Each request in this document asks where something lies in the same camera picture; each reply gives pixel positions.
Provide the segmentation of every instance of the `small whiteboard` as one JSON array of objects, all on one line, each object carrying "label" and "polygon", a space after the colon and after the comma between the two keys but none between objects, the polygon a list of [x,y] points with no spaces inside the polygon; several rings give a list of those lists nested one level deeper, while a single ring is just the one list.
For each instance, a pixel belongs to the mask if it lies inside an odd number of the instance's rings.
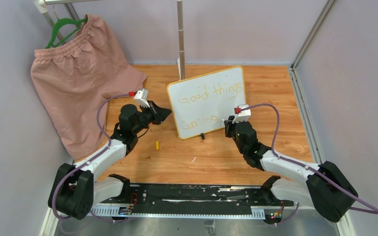
[{"label": "small whiteboard", "polygon": [[240,66],[177,81],[167,86],[179,138],[224,128],[222,119],[246,103]]}]

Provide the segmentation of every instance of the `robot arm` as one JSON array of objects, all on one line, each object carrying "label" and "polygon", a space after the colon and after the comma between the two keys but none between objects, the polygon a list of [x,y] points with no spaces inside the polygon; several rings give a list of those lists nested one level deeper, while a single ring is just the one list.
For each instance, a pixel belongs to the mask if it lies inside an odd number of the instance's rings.
[{"label": "robot arm", "polygon": [[[171,110],[157,106],[153,101],[146,100],[148,91],[138,91],[134,100],[141,108],[139,112],[136,106],[127,104],[121,108],[119,122],[115,125],[114,134],[111,136],[111,145],[100,154],[108,144],[98,151],[73,165],[63,164],[59,167],[53,188],[48,200],[48,206],[52,207],[52,199],[61,179],[76,167],[87,163],[71,175],[62,185],[56,196],[56,210],[76,219],[83,219],[92,206],[108,198],[126,199],[130,192],[129,179],[110,175],[104,181],[96,180],[112,164],[128,155],[138,142],[137,134],[149,124],[160,125],[170,114]],[[91,158],[100,155],[93,162]]]},{"label": "robot arm", "polygon": [[[246,107],[248,105],[241,105],[238,110]],[[324,218],[338,222],[354,200],[327,183],[308,167],[320,171],[340,187],[358,196],[343,173],[335,164],[328,161],[322,164],[308,163],[284,155],[286,159],[305,164],[305,167],[302,167],[278,158],[270,147],[258,141],[256,131],[247,121],[250,115],[250,110],[245,110],[225,120],[225,136],[234,140],[239,152],[251,167],[276,172],[294,180],[289,181],[278,176],[269,178],[262,188],[268,190],[267,194],[270,198],[291,200],[314,207]]]}]

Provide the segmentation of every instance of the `pink shorts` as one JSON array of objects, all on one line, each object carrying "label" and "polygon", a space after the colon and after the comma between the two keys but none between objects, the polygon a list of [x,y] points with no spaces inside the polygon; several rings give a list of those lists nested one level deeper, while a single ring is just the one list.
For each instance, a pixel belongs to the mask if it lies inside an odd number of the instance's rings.
[{"label": "pink shorts", "polygon": [[[109,26],[98,16],[63,46],[35,51],[31,77],[68,153],[78,160],[102,143],[96,123],[108,98],[142,88],[147,75],[127,62]],[[99,117],[106,121],[107,106]]]}]

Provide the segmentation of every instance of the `clothes hanger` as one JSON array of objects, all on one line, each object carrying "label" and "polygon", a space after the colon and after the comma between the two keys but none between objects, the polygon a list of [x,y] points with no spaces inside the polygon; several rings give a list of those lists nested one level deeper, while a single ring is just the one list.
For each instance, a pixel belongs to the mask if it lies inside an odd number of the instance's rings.
[{"label": "clothes hanger", "polygon": [[[70,36],[72,36],[74,33],[76,33],[79,29],[80,29],[80,25],[84,22],[88,21],[87,18],[84,18],[82,20],[78,20],[78,21],[74,21],[70,18],[63,18],[63,19],[59,19],[55,24],[54,24],[54,27],[53,27],[53,32],[52,32],[52,35],[51,35],[51,40],[50,42],[47,44],[47,46],[45,47],[46,49],[49,49],[50,47],[57,47],[59,46],[60,44],[62,44],[64,41],[66,41],[66,39],[68,39]],[[66,36],[64,39],[60,40],[60,42],[54,44],[54,41],[56,40],[56,36],[57,36],[57,32],[59,32],[59,30],[65,26],[65,25],[79,25],[79,27],[77,27],[75,30],[73,30],[73,32],[71,32],[68,36]]]}]

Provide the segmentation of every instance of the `white wall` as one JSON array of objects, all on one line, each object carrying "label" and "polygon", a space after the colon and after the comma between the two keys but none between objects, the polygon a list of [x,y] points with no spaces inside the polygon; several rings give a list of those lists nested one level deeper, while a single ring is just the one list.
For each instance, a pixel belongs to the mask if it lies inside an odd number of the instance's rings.
[{"label": "white wall", "polygon": [[[323,158],[378,207],[378,1],[338,0],[298,73]],[[357,235],[378,235],[378,215],[351,217]]]},{"label": "white wall", "polygon": [[36,236],[57,168],[69,160],[31,82],[51,28],[32,1],[0,0],[0,235]]},{"label": "white wall", "polygon": [[[187,63],[291,63],[326,0],[184,0]],[[176,63],[176,0],[74,4],[102,16],[132,63]]]}]

